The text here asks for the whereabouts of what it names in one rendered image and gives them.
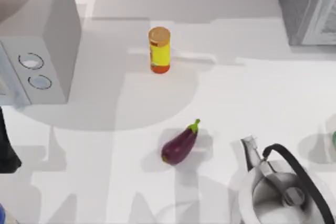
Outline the purple eggplant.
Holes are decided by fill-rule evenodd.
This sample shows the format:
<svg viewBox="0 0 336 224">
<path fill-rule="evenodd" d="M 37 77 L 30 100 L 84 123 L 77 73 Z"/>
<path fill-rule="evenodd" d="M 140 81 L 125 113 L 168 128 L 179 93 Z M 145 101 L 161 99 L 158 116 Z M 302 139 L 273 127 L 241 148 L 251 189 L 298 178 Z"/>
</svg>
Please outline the purple eggplant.
<svg viewBox="0 0 336 224">
<path fill-rule="evenodd" d="M 200 119 L 196 119 L 182 133 L 164 144 L 161 150 L 163 162 L 175 166 L 188 156 L 195 145 L 199 123 Z"/>
</svg>

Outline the grey cabinet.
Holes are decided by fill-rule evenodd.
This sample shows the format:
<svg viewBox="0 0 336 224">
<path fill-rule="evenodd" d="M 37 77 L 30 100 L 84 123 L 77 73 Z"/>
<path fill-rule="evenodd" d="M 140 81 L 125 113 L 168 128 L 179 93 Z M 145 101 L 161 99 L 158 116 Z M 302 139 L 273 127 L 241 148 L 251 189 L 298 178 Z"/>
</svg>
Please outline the grey cabinet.
<svg viewBox="0 0 336 224">
<path fill-rule="evenodd" d="M 278 0 L 292 46 L 336 46 L 336 0 Z"/>
</svg>

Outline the microwave knob with white centre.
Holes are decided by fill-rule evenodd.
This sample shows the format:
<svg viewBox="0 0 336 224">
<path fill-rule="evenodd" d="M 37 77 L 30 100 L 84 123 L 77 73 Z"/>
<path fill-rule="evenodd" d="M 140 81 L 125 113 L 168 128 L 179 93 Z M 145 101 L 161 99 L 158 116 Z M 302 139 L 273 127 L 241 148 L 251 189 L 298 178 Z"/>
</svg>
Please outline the microwave knob with white centre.
<svg viewBox="0 0 336 224">
<path fill-rule="evenodd" d="M 37 70 L 44 66 L 44 60 L 35 53 L 26 53 L 18 56 L 19 63 L 30 70 Z"/>
</svg>

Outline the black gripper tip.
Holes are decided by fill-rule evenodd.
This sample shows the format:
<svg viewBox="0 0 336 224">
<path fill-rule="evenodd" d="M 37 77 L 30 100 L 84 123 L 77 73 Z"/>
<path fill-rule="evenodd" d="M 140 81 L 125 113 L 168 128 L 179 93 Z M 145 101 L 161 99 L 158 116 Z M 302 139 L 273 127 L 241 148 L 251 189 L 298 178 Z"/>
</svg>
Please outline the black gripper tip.
<svg viewBox="0 0 336 224">
<path fill-rule="evenodd" d="M 3 111 L 0 107 L 0 174 L 13 174 L 21 165 L 22 162 L 9 141 Z"/>
</svg>

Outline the pale microwave oven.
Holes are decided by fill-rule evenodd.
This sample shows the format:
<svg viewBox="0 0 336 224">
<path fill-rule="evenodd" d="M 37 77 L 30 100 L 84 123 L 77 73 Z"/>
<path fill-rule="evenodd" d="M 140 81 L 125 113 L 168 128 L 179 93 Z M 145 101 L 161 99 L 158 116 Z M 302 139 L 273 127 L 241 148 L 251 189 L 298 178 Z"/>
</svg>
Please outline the pale microwave oven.
<svg viewBox="0 0 336 224">
<path fill-rule="evenodd" d="M 66 103 L 80 40 L 75 0 L 0 0 L 0 106 Z M 29 52 L 44 60 L 42 68 L 19 63 L 18 56 Z M 29 84 L 40 74 L 52 81 L 49 89 Z"/>
</svg>

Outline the microwave knob with grey centre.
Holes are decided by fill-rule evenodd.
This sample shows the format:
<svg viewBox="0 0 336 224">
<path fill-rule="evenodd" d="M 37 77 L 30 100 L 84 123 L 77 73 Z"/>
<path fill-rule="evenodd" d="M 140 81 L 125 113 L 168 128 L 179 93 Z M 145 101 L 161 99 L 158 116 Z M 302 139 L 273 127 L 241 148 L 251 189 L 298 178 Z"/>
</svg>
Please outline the microwave knob with grey centre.
<svg viewBox="0 0 336 224">
<path fill-rule="evenodd" d="M 52 86 L 52 81 L 44 76 L 44 75 L 37 75 L 28 78 L 29 84 L 39 90 L 47 90 Z"/>
</svg>

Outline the yellow and orange bottle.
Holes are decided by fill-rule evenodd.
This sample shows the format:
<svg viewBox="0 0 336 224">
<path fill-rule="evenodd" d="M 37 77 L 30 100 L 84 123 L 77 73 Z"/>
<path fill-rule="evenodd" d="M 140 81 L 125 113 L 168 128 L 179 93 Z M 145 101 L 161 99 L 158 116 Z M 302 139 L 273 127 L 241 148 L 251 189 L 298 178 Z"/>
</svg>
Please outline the yellow and orange bottle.
<svg viewBox="0 0 336 224">
<path fill-rule="evenodd" d="M 154 73 L 168 72 L 171 64 L 171 33 L 165 27 L 154 27 L 148 33 L 150 67 Z"/>
</svg>

